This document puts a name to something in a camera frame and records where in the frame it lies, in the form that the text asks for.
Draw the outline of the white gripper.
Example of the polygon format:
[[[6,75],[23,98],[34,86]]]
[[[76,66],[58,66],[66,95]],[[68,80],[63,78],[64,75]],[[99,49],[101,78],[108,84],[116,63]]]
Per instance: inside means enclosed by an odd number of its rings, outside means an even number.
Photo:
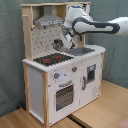
[[[55,39],[53,48],[57,51],[67,51],[72,47],[74,32],[71,28],[63,27],[60,38]]]

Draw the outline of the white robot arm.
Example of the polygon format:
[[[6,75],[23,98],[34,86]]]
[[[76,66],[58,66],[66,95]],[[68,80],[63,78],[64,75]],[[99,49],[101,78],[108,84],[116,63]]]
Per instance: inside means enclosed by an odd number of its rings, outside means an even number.
[[[128,36],[128,17],[119,17],[107,22],[94,21],[79,6],[71,6],[61,26],[61,38],[54,41],[54,48],[67,51],[72,47],[73,37],[86,33],[107,33]]]

